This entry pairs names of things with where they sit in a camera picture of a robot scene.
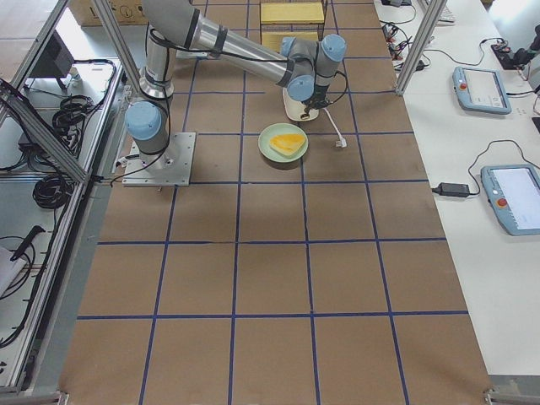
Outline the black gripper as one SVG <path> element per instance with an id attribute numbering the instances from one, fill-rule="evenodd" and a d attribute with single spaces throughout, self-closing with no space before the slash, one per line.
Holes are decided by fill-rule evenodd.
<path id="1" fill-rule="evenodd" d="M 327 96 L 328 86 L 315 86 L 314 93 L 308 99 L 302 102 L 303 107 L 300 111 L 300 120 L 302 122 L 313 121 L 319 116 L 319 110 L 327 108 L 332 102 Z"/>

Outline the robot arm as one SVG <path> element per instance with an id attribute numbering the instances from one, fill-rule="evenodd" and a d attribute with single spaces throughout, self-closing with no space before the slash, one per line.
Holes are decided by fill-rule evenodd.
<path id="1" fill-rule="evenodd" d="M 151 100 L 172 97 L 176 53 L 185 51 L 222 57 L 282 87 L 286 114 L 295 122 L 311 121 L 331 104 L 327 90 L 347 50 L 342 36 L 320 41 L 287 36 L 275 52 L 204 18 L 188 1 L 144 1 L 142 7 L 149 31 L 139 88 Z"/>

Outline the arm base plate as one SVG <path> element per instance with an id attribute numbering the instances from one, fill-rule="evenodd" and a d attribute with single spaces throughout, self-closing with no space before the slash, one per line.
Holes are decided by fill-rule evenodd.
<path id="1" fill-rule="evenodd" d="M 127 162 L 124 186 L 188 186 L 191 176 L 196 133 L 175 132 L 163 154 L 146 154 L 144 141 L 135 139 L 136 159 Z"/>

